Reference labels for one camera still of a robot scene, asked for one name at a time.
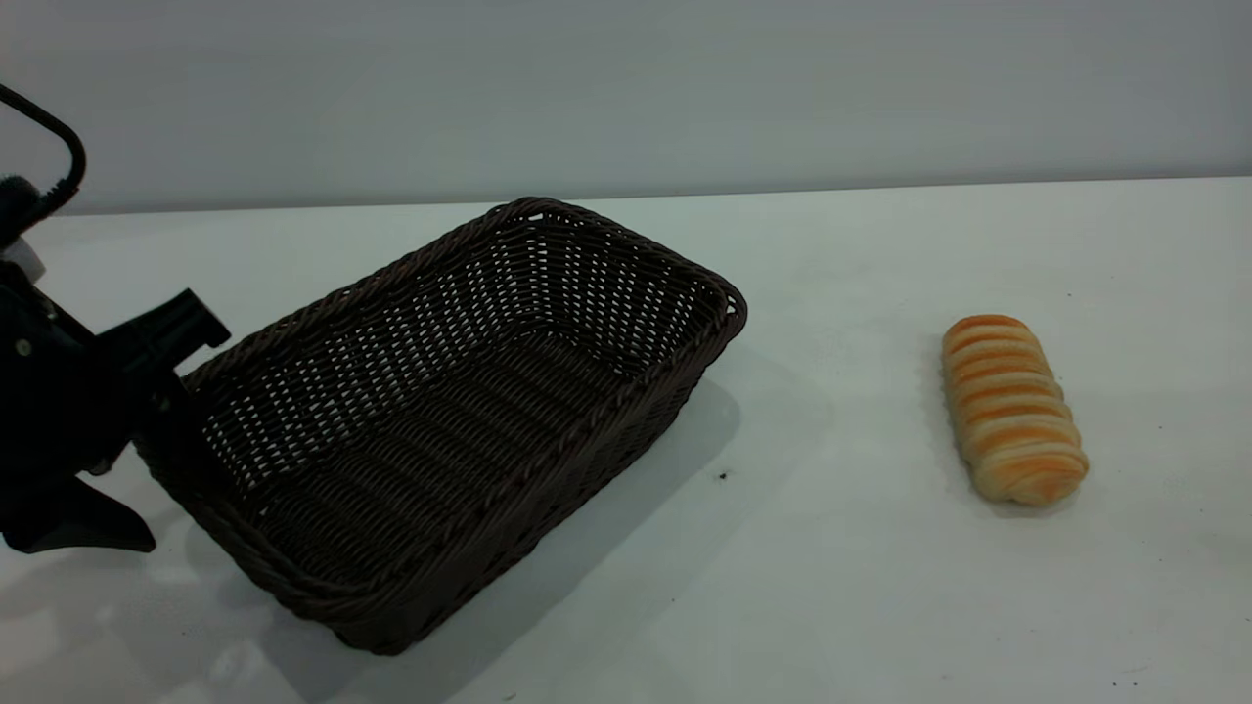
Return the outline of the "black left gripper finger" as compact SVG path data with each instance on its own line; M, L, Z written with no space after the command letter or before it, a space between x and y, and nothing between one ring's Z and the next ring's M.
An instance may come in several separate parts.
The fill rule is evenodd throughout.
M156 539L134 511L80 479L44 487L4 486L1 530L8 547L35 555L68 547L151 552Z
M232 339L225 324L193 291L111 327L96 337L96 357L126 390L151 390L193 353Z

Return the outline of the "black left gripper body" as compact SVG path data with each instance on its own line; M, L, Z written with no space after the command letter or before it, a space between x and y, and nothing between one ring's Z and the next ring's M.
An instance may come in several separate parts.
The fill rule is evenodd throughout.
M3 263L3 509L75 500L116 507L81 482L111 471L136 412L121 401L121 356L143 347L141 317L93 333Z

